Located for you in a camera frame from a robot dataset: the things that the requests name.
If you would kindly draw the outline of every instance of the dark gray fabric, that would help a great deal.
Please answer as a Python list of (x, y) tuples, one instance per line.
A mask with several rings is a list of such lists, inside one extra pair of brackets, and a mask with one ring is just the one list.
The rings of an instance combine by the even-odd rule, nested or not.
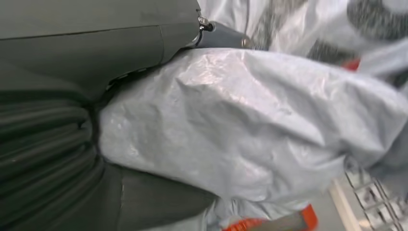
[(108, 83), (193, 40), (197, 6), (0, 2), (0, 230), (135, 231), (212, 203), (203, 190), (112, 166), (97, 146)]

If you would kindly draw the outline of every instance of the gray fabric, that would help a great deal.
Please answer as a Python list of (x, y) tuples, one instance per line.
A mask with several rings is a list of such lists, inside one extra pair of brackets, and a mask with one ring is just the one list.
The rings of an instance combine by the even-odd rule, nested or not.
[(377, 163), (407, 118), (407, 100), (370, 77), (284, 54), (199, 49), (122, 88), (102, 111), (100, 147), (114, 163), (220, 196), (220, 224), (276, 219), (341, 174), (346, 154)]

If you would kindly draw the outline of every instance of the crumpled plastic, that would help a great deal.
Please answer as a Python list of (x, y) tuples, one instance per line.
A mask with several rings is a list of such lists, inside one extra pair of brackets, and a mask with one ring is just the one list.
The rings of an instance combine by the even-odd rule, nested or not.
[(199, 0), (254, 48), (340, 65), (408, 36), (406, 0)]
[(254, 50), (186, 51), (119, 92), (101, 113), (102, 154), (218, 195), (207, 230), (301, 210), (346, 156), (378, 163), (408, 119), (381, 81)]

